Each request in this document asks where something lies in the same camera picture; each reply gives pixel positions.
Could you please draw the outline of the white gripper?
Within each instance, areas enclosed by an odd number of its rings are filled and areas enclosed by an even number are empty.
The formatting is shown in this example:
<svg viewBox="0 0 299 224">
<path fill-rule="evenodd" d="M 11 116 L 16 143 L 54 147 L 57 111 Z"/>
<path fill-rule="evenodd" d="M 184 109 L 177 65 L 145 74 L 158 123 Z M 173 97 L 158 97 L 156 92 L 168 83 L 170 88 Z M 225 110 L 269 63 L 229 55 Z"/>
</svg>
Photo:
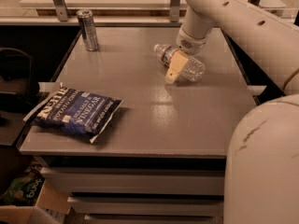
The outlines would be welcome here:
<svg viewBox="0 0 299 224">
<path fill-rule="evenodd" d="M 195 55 L 199 53 L 201 48 L 206 44 L 206 41 L 206 37 L 199 39 L 192 38 L 187 35 L 182 28 L 178 30 L 176 42 L 182 51 L 179 49 L 171 49 L 164 56 L 164 61 L 168 66 L 165 76 L 165 81 L 168 84 L 173 84 L 182 73 L 184 66 L 189 60 L 189 56 L 187 54 Z"/>
</svg>

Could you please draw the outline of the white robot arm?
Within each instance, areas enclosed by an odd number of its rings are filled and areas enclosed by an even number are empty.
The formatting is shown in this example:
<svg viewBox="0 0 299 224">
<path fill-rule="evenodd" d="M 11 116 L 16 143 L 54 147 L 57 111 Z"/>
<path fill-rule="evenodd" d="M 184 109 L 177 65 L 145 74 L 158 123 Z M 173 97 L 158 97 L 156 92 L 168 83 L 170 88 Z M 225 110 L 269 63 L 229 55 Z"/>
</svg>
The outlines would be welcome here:
<svg viewBox="0 0 299 224">
<path fill-rule="evenodd" d="M 281 97 L 253 108 L 228 147 L 223 224 L 299 224 L 299 29 L 245 0 L 185 0 L 177 43 L 196 54 L 219 26 L 254 62 L 247 81 L 265 74 Z"/>
</svg>

